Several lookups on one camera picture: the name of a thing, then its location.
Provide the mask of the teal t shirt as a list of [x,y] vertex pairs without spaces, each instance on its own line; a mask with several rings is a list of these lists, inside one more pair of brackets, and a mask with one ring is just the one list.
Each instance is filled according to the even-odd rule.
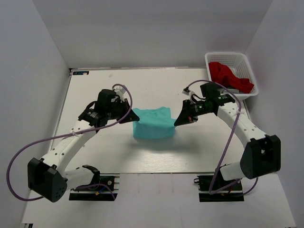
[[175,119],[171,117],[169,107],[157,109],[134,108],[134,113],[140,118],[133,122],[133,137],[138,139],[165,139],[175,135]]

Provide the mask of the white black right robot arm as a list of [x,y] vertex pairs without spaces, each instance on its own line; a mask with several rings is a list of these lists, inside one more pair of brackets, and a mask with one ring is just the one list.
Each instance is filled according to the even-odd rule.
[[216,168],[215,185],[226,189],[232,180],[254,179],[281,169],[281,141],[276,135],[268,135],[254,125],[245,114],[241,113],[241,103],[236,96],[227,92],[221,94],[218,85],[207,82],[200,86],[203,99],[198,101],[194,93],[186,87],[183,93],[188,99],[183,100],[181,112],[174,125],[192,124],[204,114],[214,114],[231,128],[231,135],[236,135],[244,147],[239,162],[219,165]]

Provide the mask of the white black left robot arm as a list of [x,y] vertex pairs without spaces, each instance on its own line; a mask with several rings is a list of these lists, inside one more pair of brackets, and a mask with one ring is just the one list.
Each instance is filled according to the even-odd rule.
[[33,158],[28,163],[29,188],[51,202],[57,202],[67,190],[111,189],[100,182],[100,171],[90,165],[82,165],[73,170],[67,166],[73,157],[100,130],[108,128],[108,121],[115,124],[139,121],[132,111],[132,98],[122,84],[112,89],[103,89],[98,98],[87,105],[79,115],[70,133],[61,137],[60,142],[40,159]]

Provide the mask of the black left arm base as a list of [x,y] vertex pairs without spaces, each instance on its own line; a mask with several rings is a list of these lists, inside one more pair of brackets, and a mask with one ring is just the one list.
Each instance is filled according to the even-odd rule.
[[92,187],[71,190],[70,201],[115,201],[119,191],[119,174],[101,174]]

